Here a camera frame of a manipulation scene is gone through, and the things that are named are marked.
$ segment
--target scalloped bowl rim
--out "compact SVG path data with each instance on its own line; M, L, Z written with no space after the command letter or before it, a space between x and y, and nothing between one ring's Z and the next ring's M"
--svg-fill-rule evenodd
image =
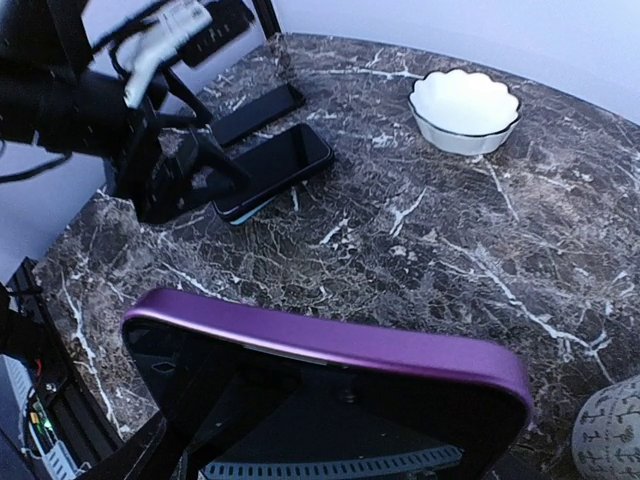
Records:
M509 95L509 96L513 97L513 98L516 100L516 102L517 102L517 106L516 106L516 108L515 108L515 114L516 114L516 115L515 115L515 118L514 118L511 122L509 122L509 123L508 123L504 128L501 128L500 130L495 130L495 131L493 131L493 132L481 133L481 134L468 134L468 133L455 132L455 131L453 131L453 130L449 130L449 129L446 129L446 128L439 127L439 126L435 125L435 124L433 123L433 121L428 120L427 118L425 118L425 117L424 117L424 115L421 115L421 114L420 114L420 112L419 112L419 110L418 110L418 108L416 107L416 105L414 104L413 100L411 99L411 97L412 97L414 94L417 94L417 92L416 92L416 85L417 85L418 83L420 83L420 82L424 82L424 81L426 81L426 80L427 80L431 75L433 75L434 73L442 73L442 74L444 74L444 75L448 75L448 74L450 74L451 72L455 72L455 71L463 72L463 73L465 73L466 75L473 75L474 73L479 73L479 74L482 74L482 75L484 75L485 77L487 77L487 78L488 78L491 82L493 82L493 83L500 84L500 85L504 85L504 86L505 86L505 88L507 89L507 95ZM498 134L501 134L501 133L507 132L510 128L512 128L513 126L515 126L515 124L517 124L517 123L520 121L520 119L521 119L521 106L522 106L522 103L520 102L520 99L519 99L518 97L516 97L513 93L511 93L511 90L509 89L509 86L508 86L506 83L504 83L504 82L497 82L497 81L493 80L489 75L487 75L487 74L486 74L486 73L484 73L484 72L467 72L467 71L465 71L465 70L462 70L461 68L454 68L454 69L451 69L451 70L449 70L449 71L447 71L447 72L442 71L442 70L434 70L434 71L432 71L432 72L427 73L423 78L418 79L418 80L416 80L415 82L413 82L413 87L412 87L411 93L409 94L408 100L409 100L409 105L411 106L411 110L413 111L413 113L414 113L415 115L417 115L418 117L420 117L420 119L422 119L422 120L424 120L426 123L428 123L431 127L435 128L436 130L439 130L439 131L441 131L441 132L445 132L445 133L448 133L448 134L450 134L450 135L456 135L456 136L459 136L459 137L483 138L483 137L489 137L489 136L492 136L492 135L498 135Z

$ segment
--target white wall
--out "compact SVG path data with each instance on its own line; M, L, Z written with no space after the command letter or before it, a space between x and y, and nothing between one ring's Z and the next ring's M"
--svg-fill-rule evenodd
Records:
M273 2L284 31L375 40L475 61L640 124L638 0Z
M84 12L90 41L148 3L150 0L91 0ZM182 66L176 72L189 87L199 90L263 42L262 29L256 25L202 67L190 70ZM106 55L100 56L93 68L112 72ZM180 102L167 102L167 106L176 109ZM0 159L0 175L25 170L51 158L52 154L42 149L10 144ZM0 281L6 281L25 256L40 258L103 182L102 161L76 155L65 166L40 177L0 185Z

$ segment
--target white bowl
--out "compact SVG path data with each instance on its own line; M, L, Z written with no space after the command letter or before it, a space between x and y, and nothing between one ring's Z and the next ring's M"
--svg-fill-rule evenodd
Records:
M484 73L433 72L409 96L420 132L441 150L461 155L490 153L519 121L518 99Z

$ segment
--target purple mirror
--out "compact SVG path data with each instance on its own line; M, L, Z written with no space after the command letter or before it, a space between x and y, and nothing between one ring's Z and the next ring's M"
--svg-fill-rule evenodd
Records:
M123 336L207 479L481 478L531 414L524 365L483 341L171 290Z

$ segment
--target smartphone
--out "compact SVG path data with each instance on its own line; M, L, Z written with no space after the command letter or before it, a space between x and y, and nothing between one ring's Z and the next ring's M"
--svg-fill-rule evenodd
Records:
M223 220L240 225L275 195L312 177L333 161L331 147L309 125L298 124L236 159L251 177L249 186L214 202L216 212Z
M282 85L214 122L211 131L220 146L228 147L302 107L305 102L304 95L293 85Z

